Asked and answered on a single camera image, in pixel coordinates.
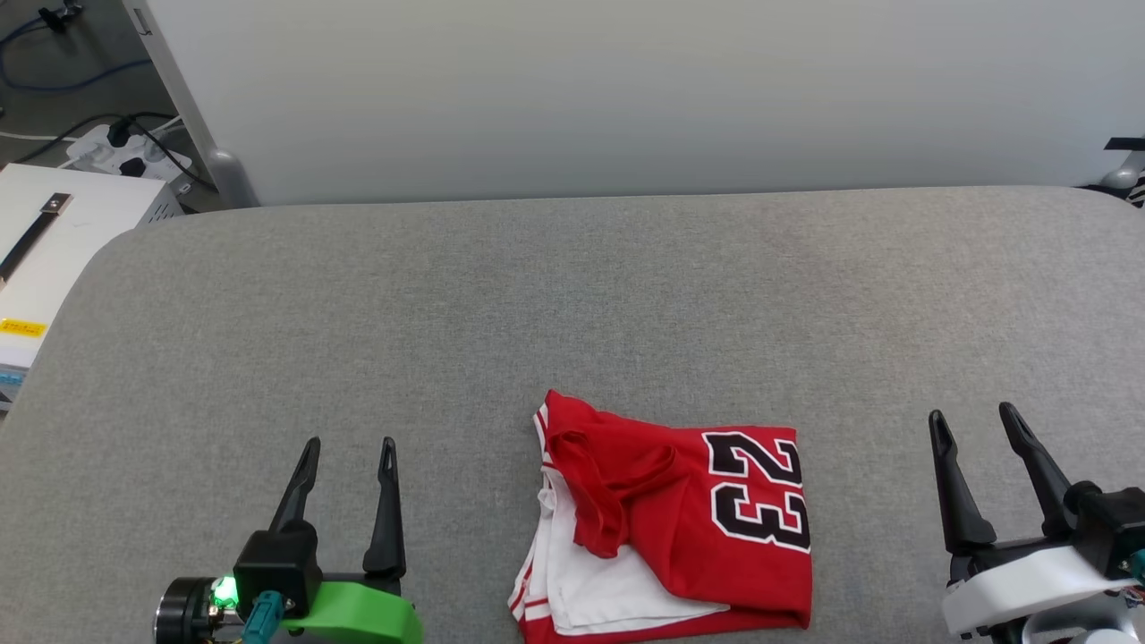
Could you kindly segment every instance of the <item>white wall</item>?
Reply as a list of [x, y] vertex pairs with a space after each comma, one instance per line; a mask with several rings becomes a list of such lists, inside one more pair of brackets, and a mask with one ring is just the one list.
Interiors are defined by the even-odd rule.
[[1145, 133], [1142, 0], [145, 1], [266, 204], [1077, 184]]

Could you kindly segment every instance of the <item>cable connector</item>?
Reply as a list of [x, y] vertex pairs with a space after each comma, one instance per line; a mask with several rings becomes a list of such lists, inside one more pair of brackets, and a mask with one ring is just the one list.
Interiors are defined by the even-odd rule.
[[285, 599], [281, 592], [266, 590], [254, 600], [251, 616], [243, 627], [243, 642], [250, 644], [270, 644], [270, 638], [278, 630], [286, 612]]
[[1129, 574], [1134, 575], [1138, 586], [1145, 586], [1145, 550], [1129, 556]]
[[48, 29], [56, 33], [63, 33], [68, 28], [64, 24], [64, 18], [58, 14], [48, 9], [46, 7], [40, 7], [40, 18], [44, 19], [44, 24], [48, 25]]

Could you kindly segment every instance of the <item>gray cushioned table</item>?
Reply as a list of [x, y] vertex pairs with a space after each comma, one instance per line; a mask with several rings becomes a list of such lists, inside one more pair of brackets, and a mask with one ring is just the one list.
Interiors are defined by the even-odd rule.
[[141, 643], [221, 574], [305, 440], [327, 571], [361, 564], [396, 438], [427, 642], [518, 642], [529, 416], [555, 387], [674, 425], [799, 430], [808, 633], [942, 642], [938, 407], [1000, 536], [1040, 515], [997, 403], [1067, 476], [1145, 484], [1145, 218], [1065, 188], [292, 206], [112, 242], [0, 427], [6, 642]]

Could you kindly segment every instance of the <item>gray floor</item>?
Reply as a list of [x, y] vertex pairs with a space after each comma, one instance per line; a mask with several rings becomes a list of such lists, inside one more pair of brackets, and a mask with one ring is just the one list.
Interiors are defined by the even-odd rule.
[[[13, 81], [27, 85], [73, 84], [116, 65], [148, 57], [127, 11], [118, 0], [93, 0], [82, 5], [82, 15], [68, 33], [61, 36], [40, 30], [5, 47], [5, 69]], [[0, 38], [34, 18], [40, 7], [61, 6], [62, 0], [0, 0]], [[0, 107], [5, 110], [0, 117], [0, 131], [44, 135], [60, 134], [97, 113], [175, 113], [159, 74], [150, 65], [121, 71], [66, 94], [14, 91], [0, 84]], [[84, 128], [77, 134], [86, 131]], [[165, 143], [189, 155], [196, 162], [196, 170], [202, 170], [185, 132], [173, 134]], [[41, 144], [0, 138], [0, 164], [19, 158]], [[57, 166], [68, 160], [64, 148], [56, 146], [29, 163]], [[182, 195], [180, 201], [198, 211], [222, 207], [218, 195], [199, 187]]]

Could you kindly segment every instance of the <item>white box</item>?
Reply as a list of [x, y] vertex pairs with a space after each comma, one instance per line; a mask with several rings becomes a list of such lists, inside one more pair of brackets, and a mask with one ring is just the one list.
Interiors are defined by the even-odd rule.
[[0, 171], [0, 257], [56, 193], [71, 202], [0, 290], [0, 410], [11, 407], [60, 305], [95, 252], [139, 225], [183, 214], [163, 181], [8, 164]]

